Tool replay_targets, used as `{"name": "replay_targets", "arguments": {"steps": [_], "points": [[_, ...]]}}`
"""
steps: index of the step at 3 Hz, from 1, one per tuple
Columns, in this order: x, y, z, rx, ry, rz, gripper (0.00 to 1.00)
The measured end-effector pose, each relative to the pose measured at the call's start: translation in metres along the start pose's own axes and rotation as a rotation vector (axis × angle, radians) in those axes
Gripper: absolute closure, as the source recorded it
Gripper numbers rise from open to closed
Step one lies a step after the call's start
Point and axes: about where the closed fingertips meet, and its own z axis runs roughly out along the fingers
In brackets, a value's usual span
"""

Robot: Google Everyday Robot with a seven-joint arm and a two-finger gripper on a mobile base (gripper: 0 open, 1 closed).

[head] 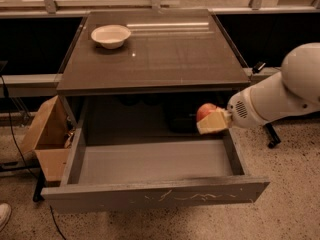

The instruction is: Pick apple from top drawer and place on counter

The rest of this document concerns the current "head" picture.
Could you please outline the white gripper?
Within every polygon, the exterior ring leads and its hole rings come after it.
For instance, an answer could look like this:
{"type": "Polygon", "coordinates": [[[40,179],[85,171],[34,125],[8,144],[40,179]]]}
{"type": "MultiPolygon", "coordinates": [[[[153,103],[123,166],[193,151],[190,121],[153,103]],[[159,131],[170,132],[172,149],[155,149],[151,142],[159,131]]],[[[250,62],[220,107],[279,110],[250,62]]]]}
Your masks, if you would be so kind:
{"type": "Polygon", "coordinates": [[[265,125],[267,121],[255,110],[250,91],[251,88],[246,88],[233,95],[228,101],[228,111],[222,108],[198,111],[196,119],[199,133],[203,135],[228,129],[231,119],[233,127],[253,128],[265,125]]]}

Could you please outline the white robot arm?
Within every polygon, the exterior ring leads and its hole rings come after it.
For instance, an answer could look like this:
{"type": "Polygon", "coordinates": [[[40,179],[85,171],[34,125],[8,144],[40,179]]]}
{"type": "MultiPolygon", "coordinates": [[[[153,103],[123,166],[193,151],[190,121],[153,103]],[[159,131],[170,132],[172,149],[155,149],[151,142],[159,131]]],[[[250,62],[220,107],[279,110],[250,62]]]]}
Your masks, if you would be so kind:
{"type": "Polygon", "coordinates": [[[198,132],[217,133],[232,127],[253,128],[289,116],[320,110],[320,44],[290,51],[279,72],[236,93],[223,109],[202,105],[196,114],[198,132]]]}

